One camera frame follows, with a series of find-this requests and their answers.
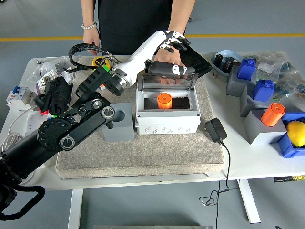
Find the person's right hand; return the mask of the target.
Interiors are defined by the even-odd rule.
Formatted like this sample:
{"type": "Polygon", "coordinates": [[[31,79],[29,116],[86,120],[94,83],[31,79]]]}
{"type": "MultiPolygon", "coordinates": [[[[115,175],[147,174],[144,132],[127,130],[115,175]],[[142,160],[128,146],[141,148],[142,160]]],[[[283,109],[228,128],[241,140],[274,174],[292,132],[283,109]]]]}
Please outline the person's right hand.
{"type": "Polygon", "coordinates": [[[96,27],[93,27],[91,29],[84,30],[83,42],[100,47],[100,36],[98,29],[96,27]]]}

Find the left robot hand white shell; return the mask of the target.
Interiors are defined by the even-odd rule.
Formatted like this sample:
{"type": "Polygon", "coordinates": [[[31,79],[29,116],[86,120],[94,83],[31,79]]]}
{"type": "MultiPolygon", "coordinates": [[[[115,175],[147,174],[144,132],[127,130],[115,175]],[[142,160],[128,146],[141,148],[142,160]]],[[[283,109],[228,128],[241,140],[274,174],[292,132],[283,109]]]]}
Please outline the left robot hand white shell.
{"type": "Polygon", "coordinates": [[[157,31],[151,35],[128,59],[117,64],[112,70],[113,77],[118,80],[122,87],[131,87],[136,82],[137,74],[144,70],[145,61],[151,60],[159,50],[174,52],[175,50],[187,49],[190,42],[182,34],[176,31],[157,31]]]}

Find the person's left hand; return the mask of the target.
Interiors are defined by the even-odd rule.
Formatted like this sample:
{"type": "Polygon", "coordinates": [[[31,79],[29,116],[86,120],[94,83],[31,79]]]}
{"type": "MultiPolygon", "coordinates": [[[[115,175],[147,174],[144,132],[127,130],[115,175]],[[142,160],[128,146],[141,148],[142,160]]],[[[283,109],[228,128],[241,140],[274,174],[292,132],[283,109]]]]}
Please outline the person's left hand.
{"type": "Polygon", "coordinates": [[[173,50],[174,52],[169,52],[165,49],[159,49],[158,52],[156,53],[154,61],[169,62],[172,64],[185,66],[181,61],[179,50],[177,49],[173,49],[173,50]]]}

